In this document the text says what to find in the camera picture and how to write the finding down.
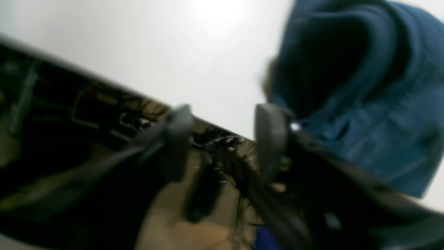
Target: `person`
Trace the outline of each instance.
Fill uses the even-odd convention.
[[[444,135],[444,26],[385,0],[299,0],[270,102],[335,155],[422,197]]]

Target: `black object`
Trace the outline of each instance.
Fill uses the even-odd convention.
[[[196,174],[194,185],[185,208],[185,218],[193,223],[199,222],[213,211],[214,205],[225,186],[226,180],[220,174],[219,162],[204,162]]]
[[[32,93],[38,78],[38,71],[41,62],[33,59],[30,62],[28,73],[21,83],[20,93],[17,100],[13,102],[11,107],[11,117],[9,121],[9,132],[13,135],[19,135],[28,117],[30,109]]]
[[[258,155],[280,154],[291,159],[291,169],[285,173],[290,181],[284,183],[296,199],[283,197],[261,183],[236,154],[225,152],[224,168],[231,170],[236,186],[283,249],[444,248],[444,215],[419,206],[372,174],[335,157],[281,109],[268,104],[256,107],[257,126],[267,126],[264,121],[277,116],[288,121],[276,125],[283,126],[280,131],[289,136],[277,141],[280,137],[270,136],[271,128],[257,127],[258,141],[281,144],[278,149],[258,147]],[[262,179],[272,180],[280,172],[280,164],[265,163],[259,162],[260,169],[270,176]]]
[[[133,249],[156,194],[180,181],[193,117],[181,106],[52,193],[0,213],[0,232],[52,249]]]
[[[0,169],[0,197],[40,177],[77,167],[91,155],[89,143],[69,142],[22,157]]]
[[[216,148],[237,149],[244,138],[218,127],[208,127],[203,133],[193,132],[193,143],[195,149],[212,154]]]

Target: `blue hoodie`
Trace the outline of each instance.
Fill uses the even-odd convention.
[[[444,136],[444,26],[384,0],[298,0],[271,102],[330,151],[422,197]]]

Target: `blue fabric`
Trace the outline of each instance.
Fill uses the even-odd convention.
[[[383,0],[298,0],[271,102],[334,154],[422,197],[444,136],[444,26]]]
[[[265,226],[259,227],[254,246],[255,250],[281,250],[270,230]]]

